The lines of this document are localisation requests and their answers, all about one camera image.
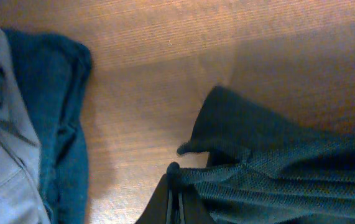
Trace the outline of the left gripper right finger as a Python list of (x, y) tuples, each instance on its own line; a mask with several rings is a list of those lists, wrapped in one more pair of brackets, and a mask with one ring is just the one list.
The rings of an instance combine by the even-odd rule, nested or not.
[(192, 185), (178, 193), (177, 217), (179, 224), (215, 224)]

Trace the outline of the black t-shirt with logo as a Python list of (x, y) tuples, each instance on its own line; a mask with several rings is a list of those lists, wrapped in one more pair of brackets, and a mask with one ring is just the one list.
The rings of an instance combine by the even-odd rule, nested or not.
[(355, 223), (355, 134), (298, 126), (216, 86), (177, 152), (209, 154), (167, 174), (217, 223)]

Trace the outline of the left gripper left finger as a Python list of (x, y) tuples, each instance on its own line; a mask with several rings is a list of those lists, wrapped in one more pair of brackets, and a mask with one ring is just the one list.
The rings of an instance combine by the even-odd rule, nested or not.
[(136, 224), (171, 224), (172, 205), (172, 189), (169, 187), (167, 174), (164, 174)]

